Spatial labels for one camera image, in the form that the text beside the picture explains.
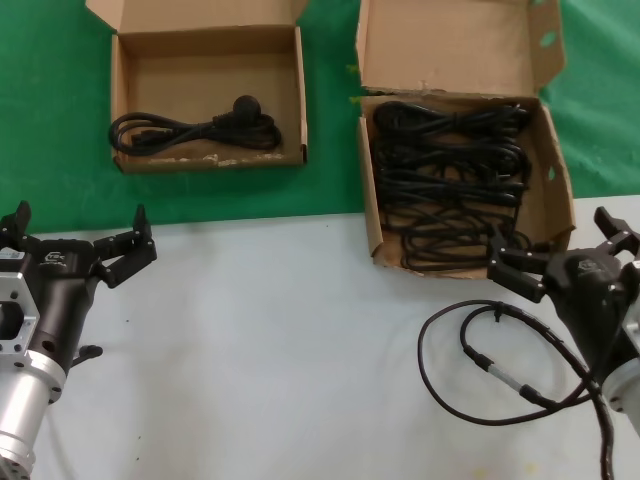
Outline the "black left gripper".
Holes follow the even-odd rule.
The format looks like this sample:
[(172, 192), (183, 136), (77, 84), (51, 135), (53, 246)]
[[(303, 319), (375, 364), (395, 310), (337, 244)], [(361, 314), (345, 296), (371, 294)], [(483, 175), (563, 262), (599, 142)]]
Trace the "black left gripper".
[(18, 271), (39, 318), (28, 345), (68, 371), (79, 346), (86, 316), (93, 305), (99, 279), (115, 288), (157, 259), (155, 241), (145, 207), (135, 212), (130, 231), (96, 240), (24, 240), (30, 205), (1, 218), (1, 248), (21, 250)]

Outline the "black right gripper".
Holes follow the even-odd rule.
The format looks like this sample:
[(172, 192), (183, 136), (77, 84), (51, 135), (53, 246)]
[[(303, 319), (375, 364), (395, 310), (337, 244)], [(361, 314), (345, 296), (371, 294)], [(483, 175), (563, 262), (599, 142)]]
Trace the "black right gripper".
[[(602, 384), (638, 356), (621, 322), (639, 289), (631, 286), (615, 256), (627, 251), (638, 258), (640, 237), (605, 207), (595, 210), (594, 223), (605, 237), (600, 245), (552, 256), (510, 248), (494, 227), (487, 246), (487, 278), (534, 303), (547, 292), (593, 379)], [(544, 275), (544, 284), (534, 275)]]

